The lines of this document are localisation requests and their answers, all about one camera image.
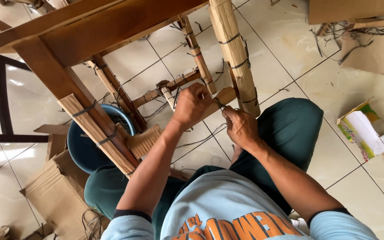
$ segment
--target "blue plastic basin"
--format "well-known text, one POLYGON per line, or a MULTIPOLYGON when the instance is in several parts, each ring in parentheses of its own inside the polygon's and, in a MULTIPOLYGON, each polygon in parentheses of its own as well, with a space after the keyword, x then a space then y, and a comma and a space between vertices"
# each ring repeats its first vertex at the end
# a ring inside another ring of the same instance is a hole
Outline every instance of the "blue plastic basin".
MULTIPOLYGON (((100 104, 108 114, 119 114, 130 127, 132 135, 136 134, 130 118, 119 108, 109 104, 100 104)), ((114 165, 114 163, 96 146, 91 138, 82 137, 85 132, 75 121, 72 121, 67 133, 67 148, 73 161, 84 172, 93 173, 101 166, 114 165)))

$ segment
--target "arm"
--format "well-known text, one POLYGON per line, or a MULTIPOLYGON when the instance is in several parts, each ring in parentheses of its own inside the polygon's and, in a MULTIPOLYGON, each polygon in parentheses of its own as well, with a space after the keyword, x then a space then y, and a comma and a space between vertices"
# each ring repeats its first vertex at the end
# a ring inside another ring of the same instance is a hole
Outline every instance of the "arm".
POLYGON ((167 182, 177 142, 185 130, 198 123, 211 103, 211 95, 200 83, 180 92, 176 112, 128 181, 116 209, 136 210, 152 216, 167 182))
POLYGON ((259 160, 284 199, 303 219, 308 221, 319 211, 343 207, 317 181, 259 138, 255 118, 231 107, 226 107, 222 114, 227 121, 227 133, 232 141, 259 160))

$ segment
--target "person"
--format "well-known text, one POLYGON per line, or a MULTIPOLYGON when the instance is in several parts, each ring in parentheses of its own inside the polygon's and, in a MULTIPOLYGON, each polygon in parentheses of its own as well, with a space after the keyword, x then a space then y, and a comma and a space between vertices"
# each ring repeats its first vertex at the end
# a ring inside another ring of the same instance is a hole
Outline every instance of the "person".
POLYGON ((257 120, 225 107, 236 144, 230 168, 203 166, 187 182, 169 176, 179 138, 212 102, 204 85, 192 84, 130 180, 114 166, 91 174, 85 200, 112 219, 103 240, 377 239, 306 174, 323 119, 307 99, 282 100, 257 120), (310 237, 292 226, 292 209, 310 237))

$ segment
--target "forearm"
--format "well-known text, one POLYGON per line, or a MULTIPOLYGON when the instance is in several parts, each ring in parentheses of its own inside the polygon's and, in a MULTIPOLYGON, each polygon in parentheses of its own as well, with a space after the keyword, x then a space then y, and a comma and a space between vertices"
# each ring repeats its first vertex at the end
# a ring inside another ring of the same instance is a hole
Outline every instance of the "forearm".
POLYGON ((157 142, 128 181, 116 209, 138 210, 152 217, 170 173, 173 152, 183 131, 169 122, 157 142))
POLYGON ((276 187, 306 221, 316 212, 343 207, 306 172, 287 161, 263 140, 249 149, 268 171, 276 187))

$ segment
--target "dark green pants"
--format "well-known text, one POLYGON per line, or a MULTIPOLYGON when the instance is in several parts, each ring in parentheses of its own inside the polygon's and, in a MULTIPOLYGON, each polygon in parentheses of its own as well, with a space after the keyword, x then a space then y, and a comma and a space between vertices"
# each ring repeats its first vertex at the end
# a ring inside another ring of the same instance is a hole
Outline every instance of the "dark green pants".
MULTIPOLYGON (((257 119, 259 136, 285 159, 306 172, 312 158, 323 111, 313 102, 302 98, 284 99, 267 108, 257 119)), ((203 166, 192 178, 182 181, 168 177, 160 202, 152 216, 155 239, 160 238, 164 217, 177 194, 202 174, 221 170, 218 166, 203 166)), ((259 161, 243 150, 229 170, 242 175, 267 193, 287 215, 290 205, 277 190, 268 172, 259 161)), ((85 185, 85 201, 93 209, 112 219, 128 179, 114 166, 104 166, 88 178, 85 185)))

